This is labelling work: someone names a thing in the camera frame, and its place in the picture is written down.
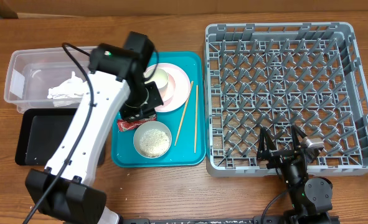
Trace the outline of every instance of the cable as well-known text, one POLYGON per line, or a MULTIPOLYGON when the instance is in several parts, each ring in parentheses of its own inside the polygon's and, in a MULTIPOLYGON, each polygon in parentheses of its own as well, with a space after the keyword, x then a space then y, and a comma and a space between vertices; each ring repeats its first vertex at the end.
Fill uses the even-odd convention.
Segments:
POLYGON ((83 73, 83 76, 85 77, 87 83, 88 83, 88 87, 90 89, 90 107, 88 108, 88 113, 87 113, 87 117, 85 118, 83 127, 80 131, 80 133, 77 136, 76 141, 74 142, 74 145, 72 146, 72 149, 70 150, 68 156, 66 157, 66 160, 64 161, 64 164, 62 165, 62 167, 60 168, 58 174, 55 176, 55 179, 51 182, 51 184, 48 186, 47 190, 45 190, 44 194, 41 196, 41 198, 37 201, 37 203, 33 206, 32 210, 30 211, 30 213, 27 215, 26 219, 23 221, 23 224, 27 224, 30 219, 33 217, 33 215, 35 214, 35 211, 37 211, 37 209, 40 207, 41 203, 44 201, 44 199, 48 196, 48 194, 51 192, 51 190, 54 188, 55 184, 57 183, 59 177, 62 175, 62 173, 64 172, 64 170, 66 169, 67 165, 70 162, 70 159, 73 156, 74 151, 76 150, 76 147, 78 145, 78 143, 80 142, 85 128, 87 127, 87 124, 90 120, 91 117, 91 113, 92 113, 92 108, 94 106, 94 92, 93 92, 93 88, 92 88, 92 84, 91 81, 87 75, 87 73, 85 72, 85 70, 83 69, 83 67, 79 64, 79 62, 73 57, 73 55, 67 50, 66 46, 71 47, 75 50, 78 50, 79 52, 90 56, 89 53, 83 51, 80 48, 77 48, 75 46, 73 46, 72 44, 69 43, 63 43, 62 44, 62 48, 64 49, 64 51, 66 52, 67 56, 70 57, 70 59, 72 59, 73 63, 78 67, 78 69, 80 69, 80 71, 83 73))
POLYGON ((300 179, 295 185, 292 185, 290 188, 286 189, 284 192, 280 193, 278 196, 276 196, 268 205, 265 207, 263 211, 263 215, 261 216, 261 224, 264 224, 265 215, 267 214, 268 209, 281 197, 285 196, 286 193, 289 191, 295 189, 299 184, 301 184, 303 181, 303 178, 300 179))
POLYGON ((156 69, 158 69, 158 65, 159 65, 159 52, 156 50, 156 48, 154 49, 154 52, 156 53, 156 66, 154 67, 154 69, 152 71, 152 74, 148 78, 145 78, 144 79, 145 82, 149 81, 153 77, 156 69))

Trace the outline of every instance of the bowl of rice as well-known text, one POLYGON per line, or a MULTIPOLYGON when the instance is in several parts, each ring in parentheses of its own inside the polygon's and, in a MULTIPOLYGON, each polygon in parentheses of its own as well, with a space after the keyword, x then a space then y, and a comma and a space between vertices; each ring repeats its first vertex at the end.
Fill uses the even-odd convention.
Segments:
POLYGON ((148 121, 134 133, 135 150, 143 157, 155 159, 163 156, 171 146, 171 132, 159 121, 148 121))

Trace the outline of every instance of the red snack wrapper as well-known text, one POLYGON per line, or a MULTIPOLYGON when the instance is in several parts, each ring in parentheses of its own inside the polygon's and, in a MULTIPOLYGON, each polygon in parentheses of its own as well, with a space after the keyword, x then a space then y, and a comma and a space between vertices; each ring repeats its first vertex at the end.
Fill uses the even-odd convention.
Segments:
POLYGON ((123 132, 123 131, 134 130, 138 128, 141 124, 146 123, 148 121, 156 121, 156 114, 152 115, 150 118, 144 118, 139 121, 134 121, 131 123, 124 121, 122 119, 118 119, 117 126, 119 127, 119 130, 123 132))

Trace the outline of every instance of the wooden table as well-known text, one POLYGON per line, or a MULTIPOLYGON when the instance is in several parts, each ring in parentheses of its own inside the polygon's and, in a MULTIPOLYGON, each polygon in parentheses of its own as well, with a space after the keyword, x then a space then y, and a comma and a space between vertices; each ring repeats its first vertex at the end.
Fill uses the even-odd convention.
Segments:
MULTIPOLYGON (((33 206, 24 186, 30 167, 14 162, 22 115, 2 98, 13 51, 59 47, 62 42, 121 46, 133 30, 149 35, 159 51, 190 50, 202 56, 205 27, 211 23, 314 21, 346 21, 354 26, 368 85, 368 12, 0 20, 0 223, 20 223, 33 206)), ((94 187, 105 191, 107 206, 126 218, 253 217, 285 188, 277 177, 213 178, 205 162, 195 167, 123 169, 111 161, 110 147, 108 139, 106 162, 97 170, 94 187)), ((342 223, 368 223, 368 174, 330 180, 334 185, 331 214, 339 215, 342 223)), ((281 214, 290 207, 286 198, 269 214, 281 214)), ((36 214, 32 223, 60 222, 36 214)))

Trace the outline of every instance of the plastic crate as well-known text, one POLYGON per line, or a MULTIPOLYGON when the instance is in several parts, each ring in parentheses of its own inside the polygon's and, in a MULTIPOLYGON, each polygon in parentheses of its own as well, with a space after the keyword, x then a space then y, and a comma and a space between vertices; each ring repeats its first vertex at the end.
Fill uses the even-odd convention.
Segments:
POLYGON ((310 174, 368 172, 368 89, 350 24, 211 24, 205 32, 211 176, 275 174, 256 160, 259 127, 285 150, 293 123, 325 142, 310 174))

